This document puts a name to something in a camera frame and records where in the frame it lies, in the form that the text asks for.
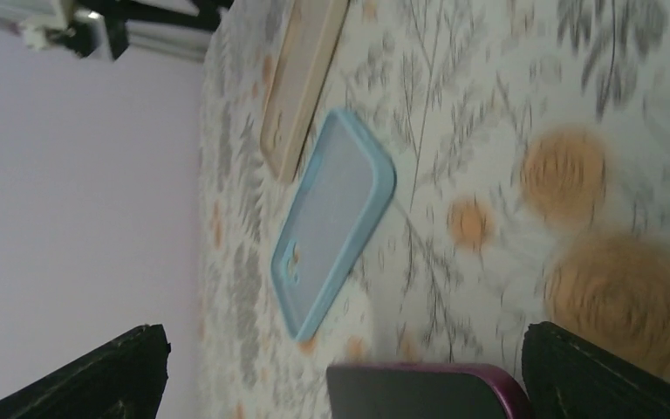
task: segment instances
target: floral pattern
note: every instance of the floral pattern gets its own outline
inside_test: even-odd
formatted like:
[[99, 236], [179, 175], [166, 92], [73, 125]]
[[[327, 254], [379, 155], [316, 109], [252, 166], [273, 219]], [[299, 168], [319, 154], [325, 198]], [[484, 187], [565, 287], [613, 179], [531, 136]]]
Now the floral pattern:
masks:
[[[578, 333], [670, 381], [670, 358], [647, 358], [670, 353], [670, 327], [652, 339], [599, 303], [670, 313], [670, 275], [568, 273], [595, 258], [592, 231], [670, 252], [670, 2], [352, 0], [303, 159], [346, 106], [398, 181], [299, 344], [267, 268], [296, 183], [271, 178], [258, 143], [287, 19], [284, 0], [236, 0], [205, 63], [202, 417], [330, 417], [336, 361], [487, 362], [522, 382], [523, 333], [545, 319], [587, 319]], [[578, 288], [602, 297], [582, 306]]]

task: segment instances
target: flower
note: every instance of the flower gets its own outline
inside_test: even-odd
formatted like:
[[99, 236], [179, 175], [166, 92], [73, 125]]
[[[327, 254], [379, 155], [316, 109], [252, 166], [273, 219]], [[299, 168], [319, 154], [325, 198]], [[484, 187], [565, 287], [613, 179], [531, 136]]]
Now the flower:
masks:
[[593, 233], [550, 274], [545, 306], [559, 326], [670, 377], [670, 253], [629, 234]]
[[488, 207], [475, 199], [453, 202], [448, 208], [448, 234], [456, 246], [480, 252], [494, 233], [494, 221]]
[[523, 200], [546, 221], [590, 221], [605, 197], [605, 155], [589, 131], [562, 127], [529, 149], [520, 173]]

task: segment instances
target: light blue phone case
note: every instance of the light blue phone case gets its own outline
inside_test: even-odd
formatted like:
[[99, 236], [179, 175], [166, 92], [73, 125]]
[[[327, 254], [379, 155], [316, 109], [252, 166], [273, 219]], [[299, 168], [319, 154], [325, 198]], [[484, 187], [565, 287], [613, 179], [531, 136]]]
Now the light blue phone case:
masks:
[[358, 117], [325, 117], [278, 236], [270, 274], [296, 341], [325, 318], [392, 199], [394, 165]]

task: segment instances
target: wall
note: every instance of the wall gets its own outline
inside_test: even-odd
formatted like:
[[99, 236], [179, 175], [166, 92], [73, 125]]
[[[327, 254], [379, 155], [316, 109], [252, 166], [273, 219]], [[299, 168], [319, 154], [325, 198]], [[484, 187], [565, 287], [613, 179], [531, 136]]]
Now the wall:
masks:
[[200, 65], [26, 51], [0, 32], [0, 398], [143, 323], [159, 418], [197, 416]]

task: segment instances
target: beige phone case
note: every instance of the beige phone case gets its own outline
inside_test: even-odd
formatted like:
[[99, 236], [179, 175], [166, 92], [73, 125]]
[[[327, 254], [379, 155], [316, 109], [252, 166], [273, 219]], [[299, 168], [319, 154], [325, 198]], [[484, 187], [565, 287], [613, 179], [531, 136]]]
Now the beige phone case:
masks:
[[291, 183], [348, 10], [348, 0], [294, 0], [271, 88], [260, 145], [270, 171]]

